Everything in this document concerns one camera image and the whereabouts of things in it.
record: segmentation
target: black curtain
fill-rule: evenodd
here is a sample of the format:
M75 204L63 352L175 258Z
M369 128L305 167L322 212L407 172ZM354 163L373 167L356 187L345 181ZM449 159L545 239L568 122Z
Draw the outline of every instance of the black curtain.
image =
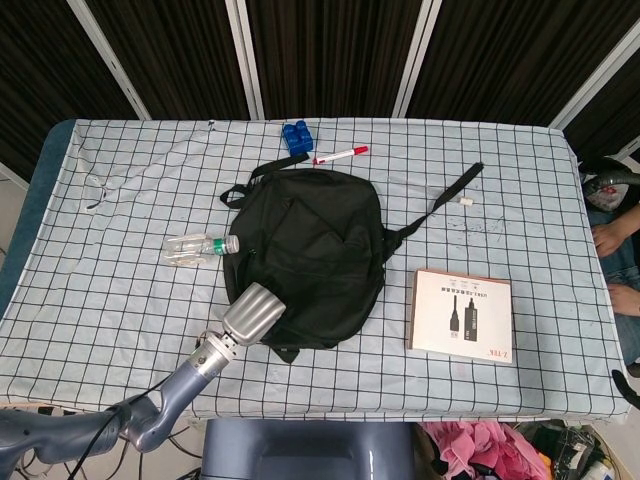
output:
M0 10L0 155L30 180L47 132L68 118L137 118L65 0Z
M613 155L640 135L640 52L565 128L578 157Z
M444 0L407 116L549 125L636 0Z
M154 119L248 119L224 0L88 0Z
M249 0L267 118L389 117L420 0Z

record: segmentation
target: grid pattern cloth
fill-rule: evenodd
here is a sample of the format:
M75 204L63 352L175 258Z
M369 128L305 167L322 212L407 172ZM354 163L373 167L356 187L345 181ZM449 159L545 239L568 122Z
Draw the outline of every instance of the grid pattern cloth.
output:
M264 345L193 402L199 417L422 420L624 417L613 313L576 160L562 132L424 120L308 120L330 168L370 180L389 228L424 214L473 163L484 171L387 262L361 332L283 363ZM282 122L78 121L38 239L0 324L0 402L103 409L172 372L228 308L222 262L172 267L162 240L223 236L219 195L288 156ZM413 273L510 279L512 365L405 348Z

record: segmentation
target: bottle label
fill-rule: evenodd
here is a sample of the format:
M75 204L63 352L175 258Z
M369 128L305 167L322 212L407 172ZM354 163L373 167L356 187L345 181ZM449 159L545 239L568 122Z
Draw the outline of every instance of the bottle label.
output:
M224 244L224 238L216 238L213 240L213 253L216 255L226 255L227 249Z

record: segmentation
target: pink cloth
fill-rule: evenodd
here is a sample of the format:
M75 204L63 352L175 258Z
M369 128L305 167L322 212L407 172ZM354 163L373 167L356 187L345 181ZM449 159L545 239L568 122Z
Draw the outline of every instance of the pink cloth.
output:
M536 450L508 425L498 422L426 422L422 428L449 463L447 480L467 472L480 478L471 463L493 468L502 480L548 480L548 470Z

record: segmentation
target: blue lego block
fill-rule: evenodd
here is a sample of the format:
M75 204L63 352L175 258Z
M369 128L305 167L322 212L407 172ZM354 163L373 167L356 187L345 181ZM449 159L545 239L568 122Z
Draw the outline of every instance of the blue lego block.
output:
M311 132L304 120L297 121L295 125L285 124L282 127L282 136L291 155L313 150Z

